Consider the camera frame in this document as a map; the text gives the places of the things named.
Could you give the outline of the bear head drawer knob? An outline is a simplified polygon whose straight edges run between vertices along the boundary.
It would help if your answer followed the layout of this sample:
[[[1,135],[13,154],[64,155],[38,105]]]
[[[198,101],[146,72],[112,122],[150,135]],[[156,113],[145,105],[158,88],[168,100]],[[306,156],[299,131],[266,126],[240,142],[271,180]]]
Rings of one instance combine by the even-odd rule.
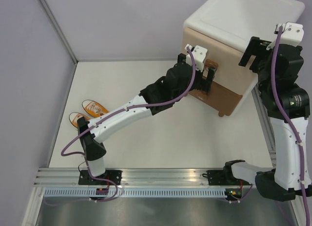
[[[204,63],[204,69],[208,72],[209,68],[218,69],[218,64],[210,59],[206,59]]]

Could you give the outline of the brown drawer knob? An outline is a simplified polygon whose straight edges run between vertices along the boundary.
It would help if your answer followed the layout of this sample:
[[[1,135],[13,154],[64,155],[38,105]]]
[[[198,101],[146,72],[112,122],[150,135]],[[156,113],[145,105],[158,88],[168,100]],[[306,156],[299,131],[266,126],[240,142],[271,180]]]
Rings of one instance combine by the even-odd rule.
[[[197,98],[202,100],[202,101],[205,101],[205,100],[207,100],[207,94],[198,93]]]

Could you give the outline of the brown drawer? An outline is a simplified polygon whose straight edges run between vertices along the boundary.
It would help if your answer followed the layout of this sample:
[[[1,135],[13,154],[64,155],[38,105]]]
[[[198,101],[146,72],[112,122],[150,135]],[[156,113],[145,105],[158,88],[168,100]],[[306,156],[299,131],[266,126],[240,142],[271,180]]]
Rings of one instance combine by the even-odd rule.
[[[207,94],[207,100],[202,101],[198,99],[198,93]],[[214,81],[212,82],[210,92],[206,93],[200,90],[192,90],[188,95],[195,97],[199,101],[217,110],[221,117],[224,115],[230,116],[243,98],[243,95],[237,94]]]

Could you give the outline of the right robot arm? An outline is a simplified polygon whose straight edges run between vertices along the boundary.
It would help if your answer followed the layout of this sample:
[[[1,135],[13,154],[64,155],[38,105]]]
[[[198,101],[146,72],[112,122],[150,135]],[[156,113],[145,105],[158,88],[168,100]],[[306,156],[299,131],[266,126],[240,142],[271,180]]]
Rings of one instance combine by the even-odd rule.
[[[261,168],[233,160],[225,163],[222,173],[225,183],[245,181],[255,185],[264,198],[280,202],[294,200],[297,195],[312,195],[304,156],[310,99],[295,82],[304,63],[301,51],[301,46],[281,43],[274,56],[268,41],[251,37],[239,65],[246,66],[255,56],[250,70],[258,74],[260,98],[273,128],[276,167]]]

